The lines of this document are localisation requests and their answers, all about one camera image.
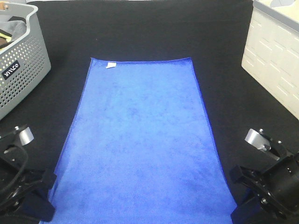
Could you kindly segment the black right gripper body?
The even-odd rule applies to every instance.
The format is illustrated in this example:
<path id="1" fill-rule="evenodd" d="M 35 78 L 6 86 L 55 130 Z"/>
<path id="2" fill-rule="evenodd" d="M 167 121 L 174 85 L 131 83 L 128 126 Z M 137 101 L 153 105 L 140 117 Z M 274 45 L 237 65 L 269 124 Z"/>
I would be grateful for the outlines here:
<path id="1" fill-rule="evenodd" d="M 263 171 L 236 165 L 230 170 L 233 183 L 242 184 L 264 197 L 284 221 L 299 219 L 299 154 L 290 152 L 263 129 L 249 129 L 245 141 L 275 160 Z"/>

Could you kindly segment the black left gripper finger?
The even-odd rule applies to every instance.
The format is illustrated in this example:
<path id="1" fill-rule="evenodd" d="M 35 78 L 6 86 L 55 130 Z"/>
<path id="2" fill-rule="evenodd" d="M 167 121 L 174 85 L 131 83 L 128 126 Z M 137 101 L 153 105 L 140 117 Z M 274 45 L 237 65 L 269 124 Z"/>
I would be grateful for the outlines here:
<path id="1" fill-rule="evenodd" d="M 283 224 L 277 210 L 256 192 L 247 189 L 240 205 L 231 213 L 234 224 Z"/>
<path id="2" fill-rule="evenodd" d="M 26 217 L 40 221 L 51 221 L 55 213 L 55 208 L 49 202 L 48 191 L 49 187 L 44 184 L 22 187 L 20 213 Z"/>

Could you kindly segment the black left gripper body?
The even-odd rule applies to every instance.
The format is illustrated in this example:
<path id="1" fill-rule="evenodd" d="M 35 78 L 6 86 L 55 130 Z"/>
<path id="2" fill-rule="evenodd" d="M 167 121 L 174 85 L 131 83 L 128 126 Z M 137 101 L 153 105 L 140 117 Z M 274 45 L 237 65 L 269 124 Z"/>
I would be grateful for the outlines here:
<path id="1" fill-rule="evenodd" d="M 34 140 L 28 125 L 0 136 L 0 210 L 14 206 L 37 189 L 51 189 L 57 176 L 48 169 L 29 169 L 26 145 Z"/>

